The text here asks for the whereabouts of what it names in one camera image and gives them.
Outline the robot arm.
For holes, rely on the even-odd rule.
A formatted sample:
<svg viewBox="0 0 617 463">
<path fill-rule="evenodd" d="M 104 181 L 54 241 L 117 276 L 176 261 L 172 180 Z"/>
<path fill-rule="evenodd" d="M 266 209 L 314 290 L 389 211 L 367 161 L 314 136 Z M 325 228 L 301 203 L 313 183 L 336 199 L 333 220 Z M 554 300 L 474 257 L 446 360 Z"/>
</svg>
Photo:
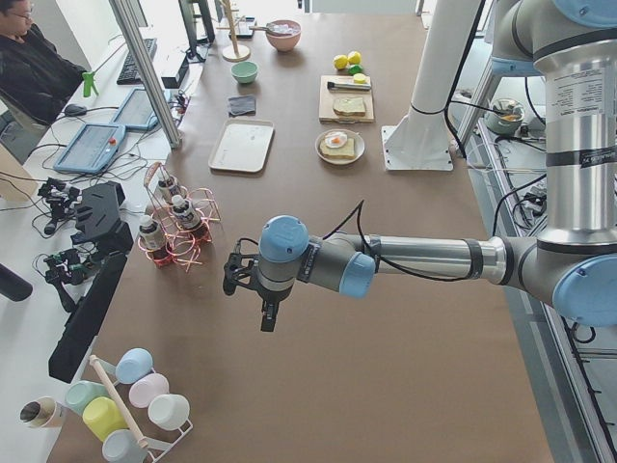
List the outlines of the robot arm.
<svg viewBox="0 0 617 463">
<path fill-rule="evenodd" d="M 263 227 L 258 250 L 234 250 L 223 289 L 255 291 L 274 329 L 296 282 L 364 296 L 377 273 L 515 287 L 582 325 L 616 321 L 616 5 L 500 1 L 495 74 L 546 79 L 547 223 L 531 237 L 435 239 L 347 234 L 319 238 L 297 218 Z"/>
</svg>

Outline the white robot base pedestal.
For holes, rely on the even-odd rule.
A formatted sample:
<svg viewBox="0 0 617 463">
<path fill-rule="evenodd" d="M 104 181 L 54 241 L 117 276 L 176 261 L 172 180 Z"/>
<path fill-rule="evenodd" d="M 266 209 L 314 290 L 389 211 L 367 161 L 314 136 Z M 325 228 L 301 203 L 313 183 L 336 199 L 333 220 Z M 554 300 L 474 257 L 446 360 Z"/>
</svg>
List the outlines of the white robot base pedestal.
<svg viewBox="0 0 617 463">
<path fill-rule="evenodd" d="M 436 3 L 408 114 L 382 128 L 389 171 L 450 171 L 449 130 L 445 117 L 465 55 L 473 42 L 482 1 Z"/>
</svg>

